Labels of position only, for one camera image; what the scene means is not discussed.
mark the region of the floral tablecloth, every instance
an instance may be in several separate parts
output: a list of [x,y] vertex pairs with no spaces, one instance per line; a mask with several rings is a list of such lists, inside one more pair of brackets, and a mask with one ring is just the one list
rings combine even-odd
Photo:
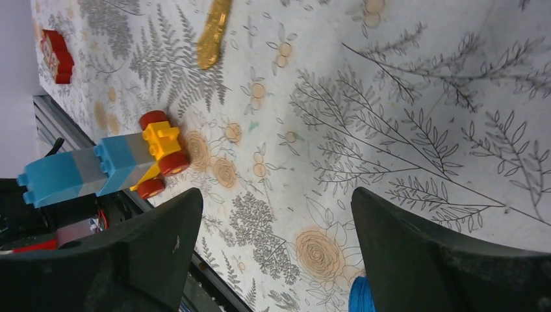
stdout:
[[205,197],[197,250],[255,311],[347,311],[355,187],[454,231],[551,252],[549,0],[32,0],[72,84],[42,86],[96,142],[169,112],[192,156],[158,205]]

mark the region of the red toy block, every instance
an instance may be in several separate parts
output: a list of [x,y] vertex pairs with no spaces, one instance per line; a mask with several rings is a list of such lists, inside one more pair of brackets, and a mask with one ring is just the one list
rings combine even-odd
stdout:
[[43,30],[40,49],[55,83],[58,85],[71,83],[75,63],[69,54],[63,36],[56,31]]

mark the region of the gold handle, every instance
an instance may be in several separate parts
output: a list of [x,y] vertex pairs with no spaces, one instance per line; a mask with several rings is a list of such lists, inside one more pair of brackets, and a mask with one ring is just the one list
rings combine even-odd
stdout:
[[207,17],[205,30],[197,42],[197,65],[208,70],[218,61],[231,0],[214,0]]

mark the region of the red wheel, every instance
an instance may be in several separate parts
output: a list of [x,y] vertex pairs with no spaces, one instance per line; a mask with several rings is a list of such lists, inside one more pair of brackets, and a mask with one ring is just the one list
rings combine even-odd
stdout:
[[171,177],[175,174],[179,174],[188,167],[188,157],[181,151],[167,155],[159,161],[160,174],[164,177]]
[[164,182],[161,179],[151,179],[138,185],[136,191],[143,200],[157,195],[164,190]]
[[142,130],[145,130],[149,124],[167,121],[168,117],[162,110],[152,110],[142,115],[140,118],[140,127],[142,127]]

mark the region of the gray wall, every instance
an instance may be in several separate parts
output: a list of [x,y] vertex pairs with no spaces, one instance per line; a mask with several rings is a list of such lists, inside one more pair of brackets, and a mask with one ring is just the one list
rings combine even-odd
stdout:
[[38,84],[31,0],[0,1],[0,177],[38,157],[32,96]]

